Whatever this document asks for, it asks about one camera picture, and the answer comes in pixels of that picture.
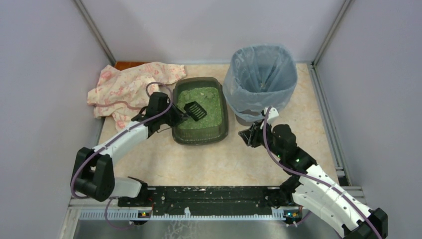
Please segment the grey trash bin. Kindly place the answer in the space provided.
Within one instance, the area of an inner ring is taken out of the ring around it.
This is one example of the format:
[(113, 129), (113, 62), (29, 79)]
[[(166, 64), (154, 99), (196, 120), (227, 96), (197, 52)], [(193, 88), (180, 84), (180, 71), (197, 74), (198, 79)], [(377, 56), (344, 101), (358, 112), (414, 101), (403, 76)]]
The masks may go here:
[(246, 116), (249, 118), (248, 120), (243, 119), (242, 117), (236, 115), (235, 118), (239, 124), (242, 126), (251, 126), (255, 121), (262, 120), (262, 116), (256, 114), (255, 112), (251, 114), (246, 114)]

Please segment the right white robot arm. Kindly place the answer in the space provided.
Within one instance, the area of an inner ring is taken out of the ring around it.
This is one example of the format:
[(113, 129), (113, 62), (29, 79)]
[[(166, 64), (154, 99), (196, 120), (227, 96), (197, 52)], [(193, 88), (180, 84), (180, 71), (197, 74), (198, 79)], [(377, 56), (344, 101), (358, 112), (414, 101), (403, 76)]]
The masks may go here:
[(252, 148), (264, 147), (289, 178), (280, 185), (282, 202), (309, 210), (343, 239), (385, 239), (388, 216), (371, 209), (332, 180), (316, 160), (301, 149), (287, 124), (255, 122), (239, 133)]

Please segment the black litter scoop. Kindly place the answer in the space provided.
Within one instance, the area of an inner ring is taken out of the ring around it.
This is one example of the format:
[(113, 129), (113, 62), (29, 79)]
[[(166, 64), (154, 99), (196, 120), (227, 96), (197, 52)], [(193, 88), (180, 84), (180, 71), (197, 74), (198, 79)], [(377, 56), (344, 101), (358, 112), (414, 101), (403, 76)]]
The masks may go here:
[(184, 105), (184, 110), (194, 121), (200, 121), (207, 116), (207, 111), (196, 101)]

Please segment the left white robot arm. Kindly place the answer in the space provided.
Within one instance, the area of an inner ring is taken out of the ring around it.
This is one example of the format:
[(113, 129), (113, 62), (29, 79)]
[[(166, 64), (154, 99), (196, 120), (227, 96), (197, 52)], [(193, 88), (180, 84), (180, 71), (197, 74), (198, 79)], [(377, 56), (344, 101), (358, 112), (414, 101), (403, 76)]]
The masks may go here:
[(77, 152), (70, 182), (73, 197), (99, 202), (109, 198), (138, 197), (143, 181), (132, 177), (116, 178), (114, 166), (162, 125), (176, 127), (187, 119), (188, 115), (172, 103), (172, 95), (154, 92), (148, 106), (120, 132), (102, 144), (83, 147)]

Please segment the dark green litter box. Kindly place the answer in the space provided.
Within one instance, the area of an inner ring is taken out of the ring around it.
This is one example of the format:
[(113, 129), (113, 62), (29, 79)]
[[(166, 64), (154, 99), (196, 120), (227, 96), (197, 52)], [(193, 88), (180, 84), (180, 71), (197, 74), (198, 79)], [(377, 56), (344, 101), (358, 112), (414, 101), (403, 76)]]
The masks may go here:
[(228, 113), (221, 83), (214, 77), (193, 77), (180, 80), (173, 90), (174, 103), (177, 106), (178, 96), (182, 91), (193, 88), (214, 87), (219, 91), (222, 123), (219, 126), (205, 129), (172, 128), (172, 137), (176, 143), (182, 145), (203, 145), (223, 140), (228, 135)]

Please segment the blue plastic bin liner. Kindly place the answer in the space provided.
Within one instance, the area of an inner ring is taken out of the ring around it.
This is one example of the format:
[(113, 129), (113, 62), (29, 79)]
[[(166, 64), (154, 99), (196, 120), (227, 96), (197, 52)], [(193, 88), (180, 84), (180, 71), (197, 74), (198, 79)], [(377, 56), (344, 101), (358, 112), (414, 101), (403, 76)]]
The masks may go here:
[(283, 110), (298, 82), (295, 61), (283, 45), (252, 45), (231, 57), (222, 90), (228, 106), (245, 120), (266, 107)]

